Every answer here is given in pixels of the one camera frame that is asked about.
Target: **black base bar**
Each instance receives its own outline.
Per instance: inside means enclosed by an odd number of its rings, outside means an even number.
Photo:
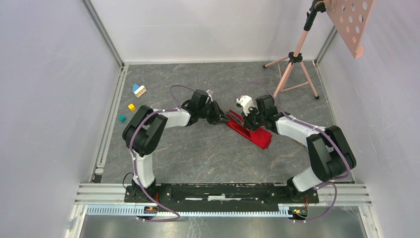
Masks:
[[[150,202],[137,184],[127,186],[124,202]],[[278,204],[319,203],[312,188],[291,196],[283,183],[163,183],[147,189],[158,202],[178,212],[278,211]]]

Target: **red towel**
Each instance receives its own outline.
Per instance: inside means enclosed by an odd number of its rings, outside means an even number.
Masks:
[[[235,113],[232,110],[229,110],[230,113],[235,115],[239,120],[244,122],[242,117]],[[256,131],[245,129],[241,124],[237,123],[229,114],[227,114],[230,121],[227,123],[228,127],[234,129],[239,134],[243,135],[248,140],[252,141],[254,144],[259,146],[262,149],[265,149],[271,143],[271,137],[273,136],[270,132],[259,127]]]

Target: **white enclosure wall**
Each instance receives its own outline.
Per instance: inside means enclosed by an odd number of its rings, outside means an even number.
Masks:
[[[0,35],[0,237],[63,237],[119,68],[79,0],[2,1]]]
[[[92,0],[125,62],[267,60],[294,51],[312,0]],[[319,14],[302,53],[332,23]]]
[[[338,36],[320,72],[384,237],[418,237],[420,3],[377,0],[354,59]]]

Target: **board with holes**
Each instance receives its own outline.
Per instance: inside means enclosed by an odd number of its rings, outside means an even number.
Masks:
[[[355,59],[363,55],[360,41],[375,0],[331,0],[327,13]]]

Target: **teal cube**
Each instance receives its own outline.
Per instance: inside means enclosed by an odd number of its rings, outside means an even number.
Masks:
[[[127,120],[127,118],[126,118],[124,115],[120,115],[120,116],[118,117],[118,119],[119,119],[121,122],[125,122],[125,121]]]

